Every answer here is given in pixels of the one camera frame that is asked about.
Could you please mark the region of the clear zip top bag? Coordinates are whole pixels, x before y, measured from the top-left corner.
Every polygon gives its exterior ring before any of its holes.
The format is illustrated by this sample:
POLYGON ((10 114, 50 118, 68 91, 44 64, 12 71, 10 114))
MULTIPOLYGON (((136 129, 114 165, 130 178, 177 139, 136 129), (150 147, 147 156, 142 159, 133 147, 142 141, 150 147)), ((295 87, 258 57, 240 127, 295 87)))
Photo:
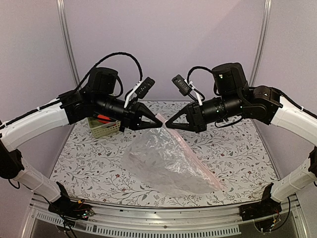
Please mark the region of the clear zip top bag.
POLYGON ((121 164, 141 182, 168 196, 222 190, 183 137, 165 125, 137 135, 125 150, 121 164))

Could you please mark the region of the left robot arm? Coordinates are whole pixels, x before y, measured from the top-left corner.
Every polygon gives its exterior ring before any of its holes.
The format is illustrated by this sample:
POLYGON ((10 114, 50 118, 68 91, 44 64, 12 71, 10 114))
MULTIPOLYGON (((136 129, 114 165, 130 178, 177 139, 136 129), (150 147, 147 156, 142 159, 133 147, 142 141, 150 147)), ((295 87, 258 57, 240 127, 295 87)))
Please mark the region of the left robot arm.
POLYGON ((74 219, 87 219, 92 207, 83 200, 74 202, 64 186, 45 177, 23 158, 19 146, 47 131, 77 123, 85 118, 106 116, 120 122, 120 131, 159 128, 162 122, 139 103, 153 87, 151 78, 141 79, 125 100, 114 96, 116 84, 121 84, 118 72, 106 67, 94 67, 84 87, 68 91, 48 104, 3 122, 0 126, 0 176, 14 180, 43 196, 49 211, 74 219))

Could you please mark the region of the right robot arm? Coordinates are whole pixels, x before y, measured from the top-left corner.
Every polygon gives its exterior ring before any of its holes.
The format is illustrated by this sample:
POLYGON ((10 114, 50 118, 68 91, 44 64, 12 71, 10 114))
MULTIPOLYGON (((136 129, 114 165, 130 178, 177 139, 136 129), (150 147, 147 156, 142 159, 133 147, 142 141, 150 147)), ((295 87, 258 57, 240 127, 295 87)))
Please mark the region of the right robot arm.
MULTIPOLYGON (((198 133, 205 131, 209 123, 240 116, 284 128, 313 145, 317 144, 316 115, 296 104, 281 90, 267 86, 250 87, 238 62, 218 65, 210 73, 214 78, 216 97, 186 105, 165 123, 168 128, 198 133)), ((316 180, 317 150, 313 149, 300 167, 266 186, 259 202, 240 206, 240 216, 255 218, 280 212, 284 199, 316 180)))

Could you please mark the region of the toy carrot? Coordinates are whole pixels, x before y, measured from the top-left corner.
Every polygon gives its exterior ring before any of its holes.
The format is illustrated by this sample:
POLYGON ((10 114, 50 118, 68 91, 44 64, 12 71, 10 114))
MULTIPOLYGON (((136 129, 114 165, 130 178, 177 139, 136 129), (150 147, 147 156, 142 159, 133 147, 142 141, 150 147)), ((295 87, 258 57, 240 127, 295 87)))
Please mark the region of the toy carrot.
POLYGON ((111 119, 109 117, 103 116, 103 115, 98 115, 97 120, 101 123, 110 123, 110 122, 115 122, 114 119, 111 119))

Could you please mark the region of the cream plastic basket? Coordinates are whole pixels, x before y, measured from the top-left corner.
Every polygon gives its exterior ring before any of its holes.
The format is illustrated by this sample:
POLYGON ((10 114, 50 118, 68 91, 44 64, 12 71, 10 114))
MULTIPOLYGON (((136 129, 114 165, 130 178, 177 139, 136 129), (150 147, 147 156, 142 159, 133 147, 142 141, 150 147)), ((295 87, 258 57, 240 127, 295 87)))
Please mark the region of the cream plastic basket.
POLYGON ((101 123, 97 119, 94 119, 94 118, 88 118, 87 120, 88 120, 88 124, 91 130, 92 136, 94 138, 100 138, 100 137, 118 132, 120 128, 119 121, 101 123))

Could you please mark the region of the left metal frame post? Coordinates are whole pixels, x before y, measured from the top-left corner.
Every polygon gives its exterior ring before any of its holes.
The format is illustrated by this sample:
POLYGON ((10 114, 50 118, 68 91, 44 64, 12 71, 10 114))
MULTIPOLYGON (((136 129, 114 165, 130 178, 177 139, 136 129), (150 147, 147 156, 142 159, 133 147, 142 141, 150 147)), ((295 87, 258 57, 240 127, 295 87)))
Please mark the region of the left metal frame post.
POLYGON ((69 61, 70 70, 72 73, 72 77, 74 79, 74 83, 77 86, 79 84, 79 75, 78 75, 77 65, 75 62, 75 57, 73 54, 71 39, 70 39, 70 35, 69 35, 65 4, 64 4, 63 0, 57 0, 56 4, 57 4, 59 22, 60 22, 60 26, 61 26, 62 37, 64 40, 64 45, 65 45, 67 58, 69 61))

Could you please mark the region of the metal frame post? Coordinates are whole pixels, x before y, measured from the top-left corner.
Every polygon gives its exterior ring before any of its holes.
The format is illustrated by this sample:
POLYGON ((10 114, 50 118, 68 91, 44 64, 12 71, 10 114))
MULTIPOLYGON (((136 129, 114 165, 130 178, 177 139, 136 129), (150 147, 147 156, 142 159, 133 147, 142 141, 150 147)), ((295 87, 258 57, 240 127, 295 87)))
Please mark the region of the metal frame post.
POLYGON ((75 57, 73 54, 71 39, 70 39, 70 35, 69 35, 65 4, 64 4, 63 0, 57 0, 56 4, 57 4, 59 22, 60 22, 60 26, 61 26, 62 37, 64 40, 64 45, 65 45, 67 58, 69 61, 70 70, 72 73, 72 77, 74 79, 74 83, 77 86, 79 84, 79 75, 78 75, 77 65, 75 62, 75 57))
POLYGON ((262 24, 260 30, 260 37, 257 46, 257 51, 254 59, 254 63, 251 70, 250 76, 250 85, 254 86, 255 81, 257 78, 258 71, 260 69, 261 59, 264 51, 265 40, 267 36, 268 26, 269 26, 269 19, 272 7, 272 0, 265 0, 264 1, 264 10, 263 10, 263 17, 262 17, 262 24))

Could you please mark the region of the front aluminium rail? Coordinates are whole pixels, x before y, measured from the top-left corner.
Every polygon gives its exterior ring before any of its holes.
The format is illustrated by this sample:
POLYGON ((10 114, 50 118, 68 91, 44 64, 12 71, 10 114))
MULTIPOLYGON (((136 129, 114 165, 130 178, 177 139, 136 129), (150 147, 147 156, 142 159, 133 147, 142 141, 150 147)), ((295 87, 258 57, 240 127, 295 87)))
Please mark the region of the front aluminium rail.
POLYGON ((311 236, 297 196, 281 205, 276 228, 264 233, 260 223, 272 216, 243 220, 239 204, 207 207, 136 207, 90 202, 94 215, 63 225, 48 211, 47 202, 34 195, 22 229, 24 238, 309 238, 311 236))

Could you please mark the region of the right metal frame post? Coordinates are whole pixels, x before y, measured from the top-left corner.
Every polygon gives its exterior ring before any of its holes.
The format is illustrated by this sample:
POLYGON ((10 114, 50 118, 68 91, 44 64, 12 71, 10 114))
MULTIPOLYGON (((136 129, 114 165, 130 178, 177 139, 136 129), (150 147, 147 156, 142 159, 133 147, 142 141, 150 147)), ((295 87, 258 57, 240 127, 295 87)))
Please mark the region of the right metal frame post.
POLYGON ((265 40, 267 36, 268 26, 269 26, 269 19, 272 7, 272 0, 265 0, 264 1, 264 10, 263 10, 263 17, 262 17, 262 24, 260 30, 260 37, 257 46, 257 51, 254 59, 254 63, 251 70, 250 76, 250 85, 254 86, 255 81, 257 78, 258 71, 260 69, 261 59, 264 51, 265 40))

